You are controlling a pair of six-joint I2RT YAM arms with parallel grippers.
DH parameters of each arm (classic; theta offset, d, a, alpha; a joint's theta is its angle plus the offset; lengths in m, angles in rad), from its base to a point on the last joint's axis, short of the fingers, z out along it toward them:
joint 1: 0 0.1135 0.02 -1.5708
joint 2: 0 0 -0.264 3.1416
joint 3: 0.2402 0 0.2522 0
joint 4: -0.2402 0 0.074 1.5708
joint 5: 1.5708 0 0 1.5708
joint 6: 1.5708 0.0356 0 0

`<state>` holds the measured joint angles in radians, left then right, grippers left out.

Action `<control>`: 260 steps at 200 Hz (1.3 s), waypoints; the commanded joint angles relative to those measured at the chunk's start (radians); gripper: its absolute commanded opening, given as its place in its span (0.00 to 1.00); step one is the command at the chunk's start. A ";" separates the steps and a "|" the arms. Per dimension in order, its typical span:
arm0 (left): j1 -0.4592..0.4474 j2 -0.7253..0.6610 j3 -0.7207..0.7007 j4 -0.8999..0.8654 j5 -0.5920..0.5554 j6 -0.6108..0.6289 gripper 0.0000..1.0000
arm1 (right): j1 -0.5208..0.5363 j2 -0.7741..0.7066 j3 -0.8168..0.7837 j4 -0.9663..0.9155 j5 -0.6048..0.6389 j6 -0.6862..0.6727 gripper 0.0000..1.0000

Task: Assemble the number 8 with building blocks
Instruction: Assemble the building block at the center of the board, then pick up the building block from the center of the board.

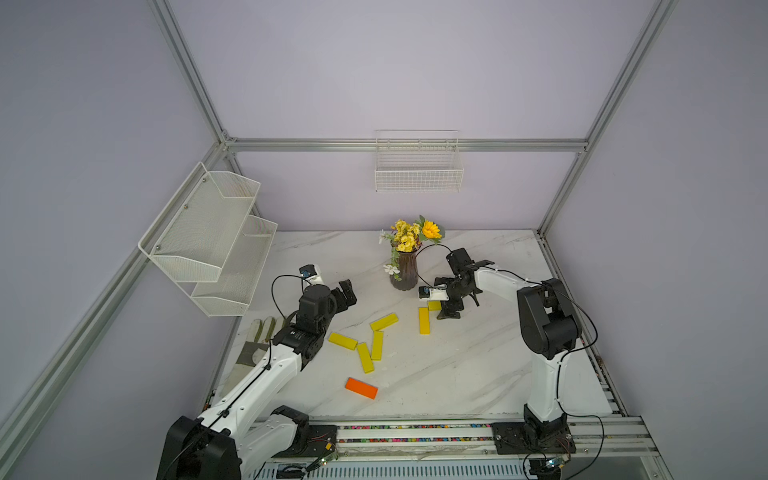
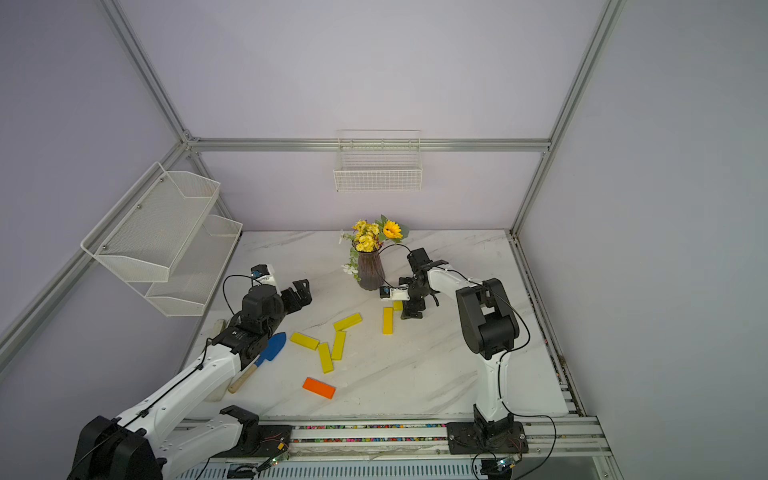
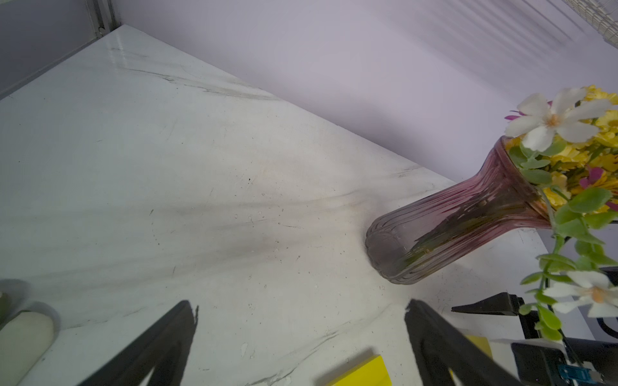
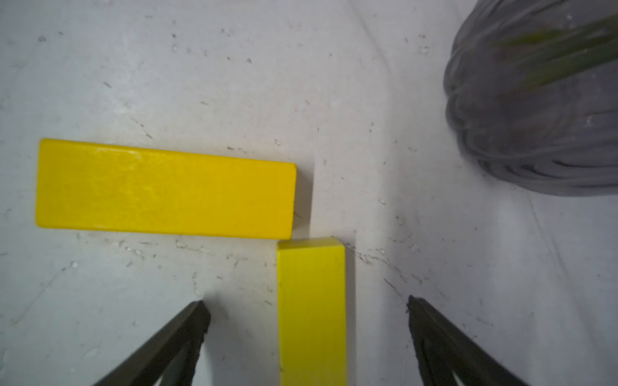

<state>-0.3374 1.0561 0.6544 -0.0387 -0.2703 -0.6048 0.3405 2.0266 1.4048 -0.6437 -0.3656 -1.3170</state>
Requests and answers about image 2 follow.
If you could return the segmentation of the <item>yellow block top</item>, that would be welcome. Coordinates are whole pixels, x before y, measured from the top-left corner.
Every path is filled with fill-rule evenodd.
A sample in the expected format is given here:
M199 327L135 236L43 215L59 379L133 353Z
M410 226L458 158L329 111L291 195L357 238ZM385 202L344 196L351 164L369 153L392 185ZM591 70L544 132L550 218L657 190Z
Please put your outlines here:
M344 318L342 320L339 320L334 323L334 329L337 332L345 331L348 328L351 328L353 326L356 326L362 322L363 318L360 313L356 313L354 315L351 315L347 318Z

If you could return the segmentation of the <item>orange block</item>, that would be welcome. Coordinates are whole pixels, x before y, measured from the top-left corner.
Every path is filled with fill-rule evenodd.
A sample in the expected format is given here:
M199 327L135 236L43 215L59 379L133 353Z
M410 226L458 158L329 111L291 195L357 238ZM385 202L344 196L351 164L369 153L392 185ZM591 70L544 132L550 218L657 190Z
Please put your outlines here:
M305 379L302 388L328 400L332 400L336 393L334 386L310 377Z

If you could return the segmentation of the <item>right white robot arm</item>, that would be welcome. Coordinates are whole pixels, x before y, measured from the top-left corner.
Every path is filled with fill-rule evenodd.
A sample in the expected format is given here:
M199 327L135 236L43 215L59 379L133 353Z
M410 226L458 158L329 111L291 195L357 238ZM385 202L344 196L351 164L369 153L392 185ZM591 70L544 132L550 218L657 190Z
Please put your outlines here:
M477 400L473 405L475 429L485 436L498 435L514 423L504 404L501 375L506 355L515 350L520 336L518 313L511 306L502 282L496 278L474 280L445 260L432 260L423 248L407 255L412 275L382 293L402 303L401 318L421 319L428 297L446 295L455 301L462 337L479 360Z

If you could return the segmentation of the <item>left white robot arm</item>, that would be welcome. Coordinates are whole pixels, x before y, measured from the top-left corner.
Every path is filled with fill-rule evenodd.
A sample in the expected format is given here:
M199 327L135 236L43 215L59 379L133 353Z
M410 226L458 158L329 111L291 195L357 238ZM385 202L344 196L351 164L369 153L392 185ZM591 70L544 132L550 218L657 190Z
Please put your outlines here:
M284 435L262 432L259 416L235 405L190 430L177 427L254 364L286 315L311 301L306 279L283 291L270 276L252 286L232 324L207 340L190 366L137 405L112 419L97 416L81 430L69 478L174 479L222 453L276 453Z

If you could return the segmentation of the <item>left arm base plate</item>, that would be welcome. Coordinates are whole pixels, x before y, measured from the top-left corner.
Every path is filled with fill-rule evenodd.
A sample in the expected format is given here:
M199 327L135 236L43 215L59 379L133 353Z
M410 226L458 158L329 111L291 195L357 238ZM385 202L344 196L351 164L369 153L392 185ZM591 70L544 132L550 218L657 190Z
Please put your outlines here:
M292 431L290 425L245 427L234 451L241 457L277 457L288 450Z

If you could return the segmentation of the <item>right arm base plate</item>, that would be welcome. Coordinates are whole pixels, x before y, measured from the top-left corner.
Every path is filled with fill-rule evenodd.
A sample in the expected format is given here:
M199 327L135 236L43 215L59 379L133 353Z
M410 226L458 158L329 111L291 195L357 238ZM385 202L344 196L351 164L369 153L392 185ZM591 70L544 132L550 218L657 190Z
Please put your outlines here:
M473 422L450 422L446 425L447 442L452 455L462 454L526 454L529 452L523 424L507 422L501 429L482 432Z

